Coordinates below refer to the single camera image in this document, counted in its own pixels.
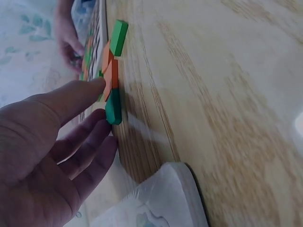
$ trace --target orange piece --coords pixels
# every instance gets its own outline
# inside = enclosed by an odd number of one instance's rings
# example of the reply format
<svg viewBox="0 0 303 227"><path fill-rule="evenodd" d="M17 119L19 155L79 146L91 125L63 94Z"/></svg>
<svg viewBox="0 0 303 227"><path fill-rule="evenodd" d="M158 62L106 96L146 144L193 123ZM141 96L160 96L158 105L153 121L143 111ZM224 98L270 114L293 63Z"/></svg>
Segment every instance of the orange piece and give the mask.
<svg viewBox="0 0 303 227"><path fill-rule="evenodd" d="M110 41L105 45L102 55L102 73L105 73L111 60L114 59L113 53L109 49Z"/></svg>
<svg viewBox="0 0 303 227"><path fill-rule="evenodd" d="M112 88L119 88L118 60L113 59L108 67L111 67L112 71Z"/></svg>
<svg viewBox="0 0 303 227"><path fill-rule="evenodd" d="M107 101L112 88L119 88L118 60L113 59L109 63L108 68L104 73L104 79L106 81L106 86L103 92L103 96L104 100Z"/></svg>
<svg viewBox="0 0 303 227"><path fill-rule="evenodd" d="M103 91L103 97L104 97L104 101L106 102L109 97L110 91L112 90L112 79L109 77L106 77L105 75L104 75L104 79L106 82L106 86Z"/></svg>

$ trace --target wooden table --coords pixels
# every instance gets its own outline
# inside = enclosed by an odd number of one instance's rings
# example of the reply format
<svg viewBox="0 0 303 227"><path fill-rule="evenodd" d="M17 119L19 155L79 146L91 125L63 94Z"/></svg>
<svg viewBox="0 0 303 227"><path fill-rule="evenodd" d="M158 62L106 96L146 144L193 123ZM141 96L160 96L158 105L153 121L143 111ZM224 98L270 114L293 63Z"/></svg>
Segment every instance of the wooden table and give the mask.
<svg viewBox="0 0 303 227"><path fill-rule="evenodd" d="M297 0L107 0L109 34L129 23L127 173L182 161L211 226L303 226L302 15Z"/></svg>

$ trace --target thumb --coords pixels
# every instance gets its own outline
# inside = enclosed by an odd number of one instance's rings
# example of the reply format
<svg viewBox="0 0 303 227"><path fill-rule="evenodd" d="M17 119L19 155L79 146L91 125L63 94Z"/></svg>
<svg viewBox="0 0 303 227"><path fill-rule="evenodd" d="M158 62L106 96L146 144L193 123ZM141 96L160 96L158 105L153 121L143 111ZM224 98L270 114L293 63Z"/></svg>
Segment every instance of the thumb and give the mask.
<svg viewBox="0 0 303 227"><path fill-rule="evenodd" d="M73 50L80 56L84 55L84 47L83 45L79 42L79 40L77 39L76 36L74 36L73 38L71 38L68 43L71 45L71 47L73 48Z"/></svg>

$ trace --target hand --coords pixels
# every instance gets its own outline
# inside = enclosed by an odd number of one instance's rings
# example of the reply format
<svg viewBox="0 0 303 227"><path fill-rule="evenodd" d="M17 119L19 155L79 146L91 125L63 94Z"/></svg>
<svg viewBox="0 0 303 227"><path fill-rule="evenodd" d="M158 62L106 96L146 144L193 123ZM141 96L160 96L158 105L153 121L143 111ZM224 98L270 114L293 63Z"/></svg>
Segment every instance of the hand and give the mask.
<svg viewBox="0 0 303 227"><path fill-rule="evenodd" d="M78 40L77 32L71 18L71 12L60 9L56 10L54 24L59 51L64 59L65 65L80 74L82 60L76 58L75 52L83 57L85 50Z"/></svg>
<svg viewBox="0 0 303 227"><path fill-rule="evenodd" d="M62 227L102 180L117 149L104 110L56 138L104 87L73 81L0 109L1 227Z"/></svg>

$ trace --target green piece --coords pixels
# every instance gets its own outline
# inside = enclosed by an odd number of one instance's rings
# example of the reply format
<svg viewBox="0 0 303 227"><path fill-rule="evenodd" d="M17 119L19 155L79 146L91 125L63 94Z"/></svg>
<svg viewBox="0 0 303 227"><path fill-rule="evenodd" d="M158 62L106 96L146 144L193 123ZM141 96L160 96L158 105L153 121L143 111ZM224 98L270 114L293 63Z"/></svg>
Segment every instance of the green piece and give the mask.
<svg viewBox="0 0 303 227"><path fill-rule="evenodd" d="M102 73L101 70L99 71L99 77L102 77L102 78L104 77L104 75L103 75L103 73Z"/></svg>
<svg viewBox="0 0 303 227"><path fill-rule="evenodd" d="M98 77L102 77L102 78L104 77L102 71L99 71ZM101 101L102 96L103 96L103 94L99 95L98 102Z"/></svg>
<svg viewBox="0 0 303 227"><path fill-rule="evenodd" d="M80 80L84 80L84 72L80 74Z"/></svg>
<svg viewBox="0 0 303 227"><path fill-rule="evenodd" d="M127 29L128 23L122 20L116 20L109 45L109 48L114 56L121 56Z"/></svg>
<svg viewBox="0 0 303 227"><path fill-rule="evenodd" d="M105 112L108 123L119 125L122 122L120 93L118 88L111 90L105 105Z"/></svg>

